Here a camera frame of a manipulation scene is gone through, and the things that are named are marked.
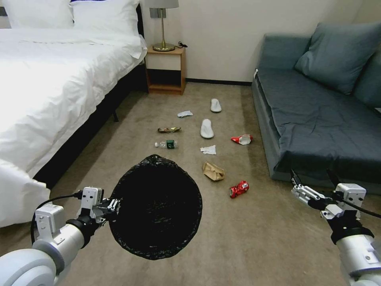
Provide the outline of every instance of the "brown paper bag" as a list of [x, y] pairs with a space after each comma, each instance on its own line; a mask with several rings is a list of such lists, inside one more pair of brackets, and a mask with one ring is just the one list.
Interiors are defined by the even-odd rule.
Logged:
[[225, 178], [225, 171], [215, 164], [205, 162], [202, 166], [204, 175], [212, 179], [213, 181], [220, 181]]

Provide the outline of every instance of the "bottle label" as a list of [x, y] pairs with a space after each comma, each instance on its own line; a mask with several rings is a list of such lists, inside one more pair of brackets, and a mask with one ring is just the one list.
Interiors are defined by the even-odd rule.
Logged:
[[175, 141], [174, 140], [167, 140], [167, 148], [168, 149], [174, 149], [175, 148]]

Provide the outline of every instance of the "sofa backrest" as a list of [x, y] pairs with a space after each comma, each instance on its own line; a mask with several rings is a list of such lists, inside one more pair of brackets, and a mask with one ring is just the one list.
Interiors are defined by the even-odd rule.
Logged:
[[353, 95], [370, 107], [381, 107], [381, 50], [365, 65]]
[[265, 34], [258, 68], [293, 69], [308, 50], [311, 37], [290, 34]]

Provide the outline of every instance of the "white pillow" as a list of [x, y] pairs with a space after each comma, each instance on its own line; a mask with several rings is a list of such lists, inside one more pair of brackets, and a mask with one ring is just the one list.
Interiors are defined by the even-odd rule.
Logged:
[[71, 0], [74, 28], [139, 36], [139, 0]]
[[3, 5], [13, 29], [73, 27], [70, 0], [3, 0]]

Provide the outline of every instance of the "black bed frame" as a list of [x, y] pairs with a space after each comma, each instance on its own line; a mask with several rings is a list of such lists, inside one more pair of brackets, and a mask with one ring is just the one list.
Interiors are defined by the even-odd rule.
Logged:
[[[138, 31], [144, 37], [140, 5], [136, 8], [136, 12], [138, 14]], [[144, 65], [138, 65], [118, 81], [117, 85], [96, 107], [96, 111], [90, 115], [89, 119], [62, 145], [33, 178], [46, 183], [47, 188], [51, 189], [110, 116], [113, 115], [115, 122], [119, 121], [116, 108], [132, 90], [148, 90]]]

